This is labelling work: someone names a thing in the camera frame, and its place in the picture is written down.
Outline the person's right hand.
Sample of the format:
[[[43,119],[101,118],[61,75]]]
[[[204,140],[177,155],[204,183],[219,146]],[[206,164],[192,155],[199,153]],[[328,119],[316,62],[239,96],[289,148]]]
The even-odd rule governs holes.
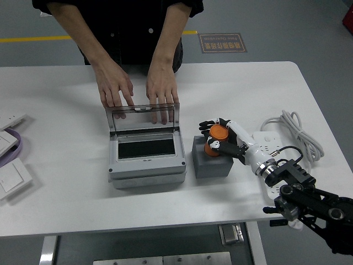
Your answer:
[[[124,98],[128,106],[133,102],[133,85],[128,74],[111,58],[92,63],[100,100],[104,108],[121,107]]]

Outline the person's left hand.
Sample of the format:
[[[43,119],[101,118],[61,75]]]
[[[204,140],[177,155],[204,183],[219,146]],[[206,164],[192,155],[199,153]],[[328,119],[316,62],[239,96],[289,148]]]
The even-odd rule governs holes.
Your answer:
[[[179,103],[172,64],[152,61],[146,81],[146,96],[150,105]]]

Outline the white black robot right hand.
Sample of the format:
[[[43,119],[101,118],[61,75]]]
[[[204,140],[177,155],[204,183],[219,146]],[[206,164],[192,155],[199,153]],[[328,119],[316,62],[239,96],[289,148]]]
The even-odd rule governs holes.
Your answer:
[[[216,125],[226,129],[228,136],[214,136],[211,129]],[[255,175],[265,178],[277,169],[275,159],[262,151],[259,144],[235,121],[222,118],[207,120],[199,124],[199,130],[213,152],[240,160],[250,166]]]

